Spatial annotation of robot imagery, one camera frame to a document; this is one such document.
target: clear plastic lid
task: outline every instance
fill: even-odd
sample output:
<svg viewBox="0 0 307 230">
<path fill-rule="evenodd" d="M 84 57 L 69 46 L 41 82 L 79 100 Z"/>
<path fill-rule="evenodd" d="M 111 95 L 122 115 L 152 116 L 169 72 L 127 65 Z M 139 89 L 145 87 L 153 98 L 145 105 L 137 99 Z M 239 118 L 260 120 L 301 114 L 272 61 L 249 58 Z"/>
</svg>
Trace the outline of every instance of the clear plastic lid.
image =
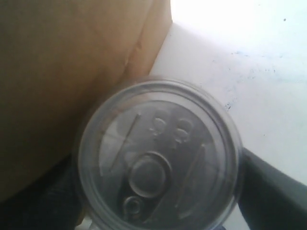
<svg viewBox="0 0 307 230">
<path fill-rule="evenodd" d="M 148 79 L 113 94 L 89 120 L 77 154 L 80 187 L 101 229 L 213 229 L 236 203 L 241 149 L 211 96 Z"/>
</svg>

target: table surface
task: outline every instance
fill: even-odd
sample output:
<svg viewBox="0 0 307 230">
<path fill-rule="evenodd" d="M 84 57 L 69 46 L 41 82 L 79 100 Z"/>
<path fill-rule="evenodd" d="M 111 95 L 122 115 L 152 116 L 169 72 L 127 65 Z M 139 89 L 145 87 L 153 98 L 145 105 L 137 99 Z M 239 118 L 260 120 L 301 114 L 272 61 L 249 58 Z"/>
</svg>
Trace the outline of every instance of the table surface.
<svg viewBox="0 0 307 230">
<path fill-rule="evenodd" d="M 307 184 L 307 1 L 173 0 L 151 74 L 190 81 L 233 118 L 243 144 Z M 238 208 L 227 230 L 248 230 Z"/>
</svg>

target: metal can top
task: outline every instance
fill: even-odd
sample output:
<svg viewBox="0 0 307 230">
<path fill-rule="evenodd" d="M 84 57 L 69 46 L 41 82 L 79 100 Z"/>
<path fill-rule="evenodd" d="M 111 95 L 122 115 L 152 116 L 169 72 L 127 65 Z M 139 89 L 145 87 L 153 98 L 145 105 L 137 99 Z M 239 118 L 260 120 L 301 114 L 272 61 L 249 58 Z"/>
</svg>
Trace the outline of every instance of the metal can top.
<svg viewBox="0 0 307 230">
<path fill-rule="evenodd" d="M 210 95 L 146 80 L 98 107 L 78 148 L 84 200 L 101 229 L 206 230 L 240 187 L 240 137 Z"/>
</svg>

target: brown cardboard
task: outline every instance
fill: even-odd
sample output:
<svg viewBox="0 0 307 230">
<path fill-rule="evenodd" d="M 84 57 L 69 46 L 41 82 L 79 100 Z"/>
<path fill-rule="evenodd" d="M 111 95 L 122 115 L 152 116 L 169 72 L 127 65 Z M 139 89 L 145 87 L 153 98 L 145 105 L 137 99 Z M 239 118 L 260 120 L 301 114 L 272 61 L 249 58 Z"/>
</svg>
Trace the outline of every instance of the brown cardboard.
<svg viewBox="0 0 307 230">
<path fill-rule="evenodd" d="M 0 6 L 0 201 L 71 153 L 97 98 L 146 75 L 169 0 L 12 0 Z"/>
</svg>

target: can lid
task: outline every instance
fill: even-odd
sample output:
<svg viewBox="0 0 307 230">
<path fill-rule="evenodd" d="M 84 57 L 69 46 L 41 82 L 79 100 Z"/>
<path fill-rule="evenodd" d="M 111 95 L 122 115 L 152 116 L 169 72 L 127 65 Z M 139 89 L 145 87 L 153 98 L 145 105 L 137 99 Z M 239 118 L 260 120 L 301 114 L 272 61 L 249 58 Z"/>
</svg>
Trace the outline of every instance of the can lid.
<svg viewBox="0 0 307 230">
<path fill-rule="evenodd" d="M 87 124 L 78 173 L 102 229 L 216 227 L 236 202 L 240 137 L 207 93 L 148 80 L 105 101 Z"/>
</svg>

